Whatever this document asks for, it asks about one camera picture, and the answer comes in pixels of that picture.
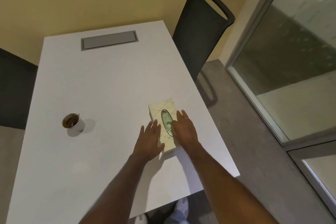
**tissue box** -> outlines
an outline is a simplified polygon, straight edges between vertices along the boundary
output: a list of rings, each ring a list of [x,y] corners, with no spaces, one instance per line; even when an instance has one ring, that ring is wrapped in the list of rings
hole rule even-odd
[[[165,148],[162,151],[162,153],[165,154],[168,151],[174,150],[176,149],[176,147],[179,147],[178,143],[174,141],[173,137],[170,136],[166,131],[161,118],[162,109],[166,109],[170,113],[173,120],[177,120],[176,108],[173,100],[169,98],[167,100],[149,104],[148,107],[149,107],[149,115],[152,121],[157,120],[157,124],[161,124],[161,135],[158,144],[165,143]]]

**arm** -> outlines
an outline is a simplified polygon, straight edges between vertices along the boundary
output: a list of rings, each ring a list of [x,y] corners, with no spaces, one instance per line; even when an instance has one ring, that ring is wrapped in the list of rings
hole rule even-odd
[[[185,111],[177,111],[172,131],[189,155],[219,223],[277,223],[252,193],[204,150]]]
[[[127,223],[142,171],[164,148],[158,146],[161,132],[157,120],[141,127],[134,151],[79,224]]]

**chair handle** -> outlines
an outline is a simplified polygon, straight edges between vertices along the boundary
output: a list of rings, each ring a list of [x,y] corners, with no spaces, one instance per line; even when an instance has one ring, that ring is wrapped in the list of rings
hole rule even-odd
[[[235,22],[235,16],[233,13],[230,11],[230,9],[221,1],[221,0],[212,0],[226,15],[227,17],[227,22],[229,25],[233,24]]]

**white table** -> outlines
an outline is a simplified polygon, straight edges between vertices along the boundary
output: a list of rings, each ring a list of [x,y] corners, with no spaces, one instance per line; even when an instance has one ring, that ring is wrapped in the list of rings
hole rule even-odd
[[[138,42],[81,51],[81,38],[130,30]],[[169,97],[238,176],[163,21],[46,37],[7,224],[78,223],[132,153],[148,104]],[[86,122],[77,136],[61,125],[73,112]],[[160,154],[145,167],[130,217],[202,189],[183,149]]]

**chair backrest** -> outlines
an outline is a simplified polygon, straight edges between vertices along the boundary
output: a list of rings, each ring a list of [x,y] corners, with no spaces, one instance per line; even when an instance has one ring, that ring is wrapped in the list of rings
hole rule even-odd
[[[173,34],[174,43],[194,81],[224,31],[235,21],[235,16],[222,1],[212,1],[227,19],[205,0],[187,0]]]

